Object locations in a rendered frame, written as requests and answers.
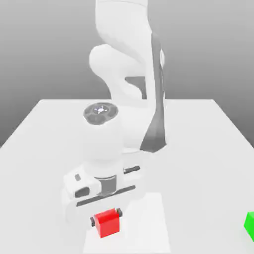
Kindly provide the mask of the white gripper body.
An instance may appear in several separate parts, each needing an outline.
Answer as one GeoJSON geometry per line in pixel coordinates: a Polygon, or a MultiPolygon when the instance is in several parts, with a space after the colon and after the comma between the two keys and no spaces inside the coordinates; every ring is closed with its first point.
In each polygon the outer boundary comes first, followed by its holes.
{"type": "Polygon", "coordinates": [[[73,223],[82,217],[87,220],[95,214],[111,209],[120,208],[125,211],[132,201],[143,198],[145,192],[143,185],[137,185],[123,188],[108,196],[75,199],[62,189],[63,218],[66,222],[73,223]]]}

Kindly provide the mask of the small red cube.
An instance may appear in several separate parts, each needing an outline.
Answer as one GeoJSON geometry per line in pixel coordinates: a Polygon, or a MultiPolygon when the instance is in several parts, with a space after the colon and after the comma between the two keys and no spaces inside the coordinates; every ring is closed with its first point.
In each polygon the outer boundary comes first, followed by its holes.
{"type": "Polygon", "coordinates": [[[120,231],[120,217],[115,208],[94,215],[95,227],[100,238],[107,237],[120,231]]]}

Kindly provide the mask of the small green cube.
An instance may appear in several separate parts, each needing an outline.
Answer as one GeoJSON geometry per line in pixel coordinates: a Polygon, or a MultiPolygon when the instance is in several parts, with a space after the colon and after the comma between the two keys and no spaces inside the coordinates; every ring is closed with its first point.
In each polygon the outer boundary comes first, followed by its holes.
{"type": "Polygon", "coordinates": [[[254,242],[254,211],[248,212],[244,222],[244,228],[254,242]]]}

